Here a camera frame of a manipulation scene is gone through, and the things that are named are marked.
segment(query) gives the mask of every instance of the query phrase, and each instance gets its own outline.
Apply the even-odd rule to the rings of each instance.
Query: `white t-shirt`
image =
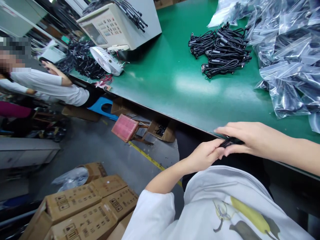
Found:
[[[122,240],[313,239],[252,175],[228,166],[196,173],[174,221],[174,196],[143,190]]]
[[[16,69],[11,73],[11,78],[22,86],[58,98],[70,105],[81,106],[89,98],[87,90],[74,84],[70,87],[61,86],[62,78],[60,76],[35,69]]]
[[[50,97],[50,96],[43,94],[43,93],[40,93],[40,92],[36,92],[33,95],[27,94],[28,88],[20,85],[19,83],[10,82],[8,79],[5,79],[5,78],[0,79],[0,86],[3,87],[4,89],[11,91],[11,92],[20,93],[20,94],[30,96],[30,97],[36,97],[36,98],[39,98],[45,102],[58,102],[59,101],[59,99],[57,99],[57,98]]]

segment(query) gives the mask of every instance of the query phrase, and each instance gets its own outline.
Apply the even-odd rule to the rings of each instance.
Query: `wooden stool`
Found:
[[[136,140],[138,142],[143,142],[145,144],[153,145],[153,143],[144,140],[143,137],[137,135],[140,128],[148,128],[150,122],[133,120],[123,114],[120,115],[116,123],[114,124],[111,132],[117,135],[125,143],[130,140]]]

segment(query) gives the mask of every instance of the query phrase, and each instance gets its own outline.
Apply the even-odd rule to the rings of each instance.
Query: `black cable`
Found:
[[[249,62],[251,50],[246,50],[244,40],[247,29],[231,30],[229,23],[216,31],[208,31],[201,36],[190,36],[188,46],[190,52],[198,59],[205,54],[207,64],[201,65],[202,73],[211,78],[217,74],[233,73],[237,68],[243,68]]]

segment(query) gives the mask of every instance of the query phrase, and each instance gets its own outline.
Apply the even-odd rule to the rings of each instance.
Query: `cardboard box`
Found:
[[[110,194],[128,186],[118,175],[107,176],[92,181],[94,187],[98,190],[101,197],[107,197]]]
[[[108,175],[101,162],[87,163],[78,167],[85,167],[89,172],[89,177],[86,181],[86,184]]]
[[[113,100],[111,114],[118,117],[123,114],[129,118],[133,118],[137,116],[137,109],[138,106],[134,105],[132,102],[124,98],[117,98]]]
[[[103,198],[102,202],[109,206],[117,222],[120,222],[134,210],[138,196],[129,187],[125,187]]]
[[[73,105],[66,105],[62,112],[63,115],[69,117],[77,117],[84,120],[89,120],[93,122],[99,122],[101,114],[93,112],[87,108],[76,107]]]
[[[105,240],[116,224],[109,207],[99,203],[53,226],[46,239]]]
[[[107,240],[121,240],[124,232],[127,229],[127,226],[130,222],[131,216],[133,212],[131,212],[128,216],[126,216],[121,222],[118,223],[116,228],[112,231]]]
[[[162,136],[156,133],[159,130],[159,125],[167,125],[167,128],[164,131]],[[146,133],[150,133],[151,135],[165,142],[174,142],[174,140],[176,139],[176,135],[174,132],[176,129],[176,125],[177,125],[176,121],[172,119],[168,119],[165,117],[156,117],[155,119],[152,120]]]
[[[19,240],[43,240],[51,226],[101,202],[92,184],[45,197]]]

